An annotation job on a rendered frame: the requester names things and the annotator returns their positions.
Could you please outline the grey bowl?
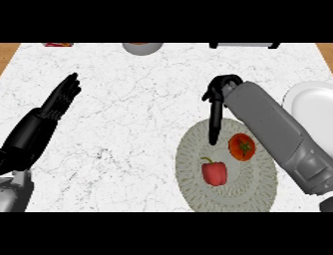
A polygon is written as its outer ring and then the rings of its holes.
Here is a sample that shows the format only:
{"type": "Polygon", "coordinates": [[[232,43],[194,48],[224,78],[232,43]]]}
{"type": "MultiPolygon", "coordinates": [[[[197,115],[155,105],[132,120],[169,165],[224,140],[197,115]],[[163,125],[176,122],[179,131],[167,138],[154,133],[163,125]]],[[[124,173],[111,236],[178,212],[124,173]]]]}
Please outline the grey bowl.
{"type": "Polygon", "coordinates": [[[163,46],[163,43],[124,43],[126,51],[136,56],[153,54],[163,46]]]}

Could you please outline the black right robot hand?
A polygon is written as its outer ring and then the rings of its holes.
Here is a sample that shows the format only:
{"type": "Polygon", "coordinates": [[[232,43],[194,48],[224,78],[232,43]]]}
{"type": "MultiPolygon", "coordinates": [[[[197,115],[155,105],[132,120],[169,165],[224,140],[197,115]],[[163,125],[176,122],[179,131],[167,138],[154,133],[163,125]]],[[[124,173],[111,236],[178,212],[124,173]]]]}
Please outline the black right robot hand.
{"type": "Polygon", "coordinates": [[[224,108],[224,87],[234,89],[243,83],[243,79],[237,75],[216,76],[207,86],[207,90],[201,96],[203,101],[210,102],[210,115],[209,115],[209,144],[216,145],[219,132],[221,132],[221,120],[222,120],[222,108],[224,108]]]}

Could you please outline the red bell pepper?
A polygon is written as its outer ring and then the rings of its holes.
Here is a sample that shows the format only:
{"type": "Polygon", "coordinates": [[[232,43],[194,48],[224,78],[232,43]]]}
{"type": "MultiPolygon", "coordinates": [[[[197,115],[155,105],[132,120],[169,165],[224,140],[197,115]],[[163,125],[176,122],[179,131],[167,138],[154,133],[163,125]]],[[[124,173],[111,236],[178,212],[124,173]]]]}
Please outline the red bell pepper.
{"type": "Polygon", "coordinates": [[[209,157],[204,158],[206,163],[201,165],[203,180],[212,186],[226,184],[226,166],[221,161],[213,161],[209,157]]]}

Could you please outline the red tomato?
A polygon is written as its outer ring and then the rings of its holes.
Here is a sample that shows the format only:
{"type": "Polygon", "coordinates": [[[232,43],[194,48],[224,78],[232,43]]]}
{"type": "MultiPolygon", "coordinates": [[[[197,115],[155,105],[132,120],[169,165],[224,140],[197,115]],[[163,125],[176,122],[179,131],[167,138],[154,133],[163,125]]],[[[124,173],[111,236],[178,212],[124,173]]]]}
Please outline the red tomato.
{"type": "Polygon", "coordinates": [[[249,161],[256,152],[256,145],[246,133],[237,133],[228,141],[228,150],[232,157],[240,161],[249,161]]]}

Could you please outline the round grey woven placemat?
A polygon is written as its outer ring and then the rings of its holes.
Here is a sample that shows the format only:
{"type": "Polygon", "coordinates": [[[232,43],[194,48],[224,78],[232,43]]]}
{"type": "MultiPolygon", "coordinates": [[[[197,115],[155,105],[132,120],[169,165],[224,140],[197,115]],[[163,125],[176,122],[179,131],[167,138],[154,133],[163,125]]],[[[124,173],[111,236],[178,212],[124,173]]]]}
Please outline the round grey woven placemat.
{"type": "Polygon", "coordinates": [[[209,120],[198,122],[182,136],[175,155],[175,177],[179,191],[192,211],[265,212],[277,195],[277,169],[272,157],[243,123],[224,119],[216,145],[209,144],[209,120]],[[256,145],[249,161],[237,160],[228,150],[228,141],[246,133],[256,145]],[[226,166],[226,184],[212,186],[203,180],[204,158],[226,166]]]}

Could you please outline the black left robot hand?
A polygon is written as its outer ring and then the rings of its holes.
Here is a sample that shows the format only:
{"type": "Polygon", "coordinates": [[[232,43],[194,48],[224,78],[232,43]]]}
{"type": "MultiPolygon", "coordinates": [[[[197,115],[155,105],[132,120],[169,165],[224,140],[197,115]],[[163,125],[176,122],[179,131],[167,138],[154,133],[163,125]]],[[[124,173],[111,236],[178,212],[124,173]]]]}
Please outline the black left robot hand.
{"type": "Polygon", "coordinates": [[[40,108],[39,116],[58,121],[67,112],[77,94],[82,91],[79,74],[71,74],[55,88],[40,108]]]}

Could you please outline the white plate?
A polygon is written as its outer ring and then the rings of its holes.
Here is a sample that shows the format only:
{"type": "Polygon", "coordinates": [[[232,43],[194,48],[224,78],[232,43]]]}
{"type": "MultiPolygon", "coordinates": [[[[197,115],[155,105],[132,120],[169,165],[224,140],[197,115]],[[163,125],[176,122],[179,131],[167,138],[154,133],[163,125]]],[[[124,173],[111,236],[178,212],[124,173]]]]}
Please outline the white plate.
{"type": "Polygon", "coordinates": [[[284,95],[283,107],[333,157],[333,85],[297,84],[284,95]]]}

